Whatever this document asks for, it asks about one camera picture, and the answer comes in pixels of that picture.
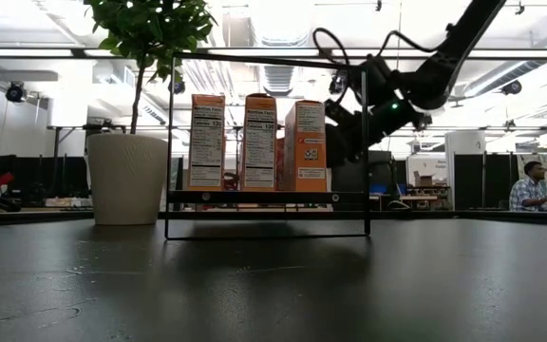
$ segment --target plaid shirt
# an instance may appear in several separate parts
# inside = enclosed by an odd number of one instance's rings
[[[530,177],[526,177],[518,180],[512,187],[512,191],[510,192],[510,210],[547,212],[547,208],[544,205],[522,206],[524,200],[541,200],[545,197],[547,197],[547,194],[543,183],[539,181],[536,184]]]

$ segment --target table surface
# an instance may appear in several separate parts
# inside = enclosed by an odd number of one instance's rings
[[[358,221],[172,221],[358,233]],[[0,341],[547,341],[547,226],[373,221],[363,237],[164,242],[91,220],[0,226]]]

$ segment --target white planter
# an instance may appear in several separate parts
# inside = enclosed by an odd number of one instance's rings
[[[87,139],[88,168],[96,224],[153,224],[166,178],[168,145],[130,134]]]

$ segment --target shelf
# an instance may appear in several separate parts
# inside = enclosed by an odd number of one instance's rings
[[[169,203],[361,203],[361,193],[304,193],[304,192],[249,192],[249,191],[171,191]]]

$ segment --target air duct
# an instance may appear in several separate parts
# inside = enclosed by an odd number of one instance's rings
[[[257,48],[306,47],[312,8],[313,3],[308,0],[253,0],[250,5],[253,45]],[[298,71],[295,66],[260,66],[259,78],[267,93],[286,96],[292,92]]]
[[[547,48],[547,37],[534,48]],[[496,67],[463,89],[463,96],[476,97],[500,88],[543,65],[547,61],[507,62]]]

